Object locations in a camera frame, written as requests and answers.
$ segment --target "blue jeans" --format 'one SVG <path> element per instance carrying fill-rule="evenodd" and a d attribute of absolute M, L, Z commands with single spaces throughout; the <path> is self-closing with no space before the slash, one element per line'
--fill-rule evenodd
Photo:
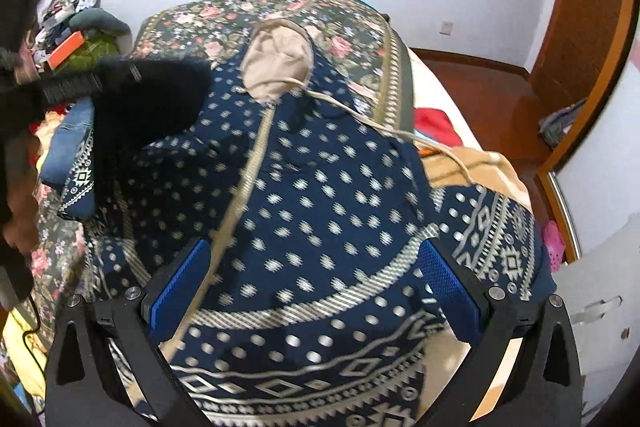
<path fill-rule="evenodd" d="M 51 138 L 49 154 L 40 170 L 40 179 L 45 185 L 62 190 L 80 145 L 93 124 L 94 104 L 91 99 L 78 100 Z"/>

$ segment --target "pink object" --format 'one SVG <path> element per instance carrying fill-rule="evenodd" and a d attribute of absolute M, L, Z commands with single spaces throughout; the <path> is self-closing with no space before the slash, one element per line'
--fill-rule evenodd
<path fill-rule="evenodd" d="M 558 224 L 555 221 L 549 221 L 542 233 L 545 242 L 546 251 L 549 253 L 549 262 L 551 264 L 551 272 L 557 272 L 560 269 L 562 260 L 564 259 L 564 249 L 566 243 L 560 235 Z"/>

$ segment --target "wooden door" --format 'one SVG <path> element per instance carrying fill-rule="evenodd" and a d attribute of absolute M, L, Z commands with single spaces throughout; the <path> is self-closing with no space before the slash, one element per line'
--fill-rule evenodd
<path fill-rule="evenodd" d="M 589 96 L 612 43 L 622 0 L 556 0 L 529 82 L 548 113 Z"/>

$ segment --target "black clamp frame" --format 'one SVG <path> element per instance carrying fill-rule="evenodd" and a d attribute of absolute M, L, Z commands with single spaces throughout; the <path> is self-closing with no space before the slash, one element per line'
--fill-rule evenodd
<path fill-rule="evenodd" d="M 190 248 L 151 279 L 148 292 L 132 287 L 113 301 L 87 303 L 78 295 L 70 300 L 58 321 L 46 367 L 48 427 L 210 427 L 148 339 L 148 304 L 156 301 Z M 499 287 L 486 289 L 450 255 L 442 257 L 478 308 L 483 335 L 415 426 L 580 425 L 578 355 L 562 299 L 551 295 L 542 304 L 514 301 Z M 497 406 L 470 423 L 509 341 L 516 337 L 524 338 L 522 347 Z M 118 340 L 157 421 L 133 410 L 108 339 Z"/>

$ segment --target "red cloth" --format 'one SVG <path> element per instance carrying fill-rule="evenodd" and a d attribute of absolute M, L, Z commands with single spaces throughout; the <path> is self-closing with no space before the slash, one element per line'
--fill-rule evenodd
<path fill-rule="evenodd" d="M 453 125 L 445 113 L 433 108 L 414 109 L 415 130 L 428 136 L 436 142 L 448 145 L 449 147 L 462 146 L 462 140 L 453 129 Z"/>

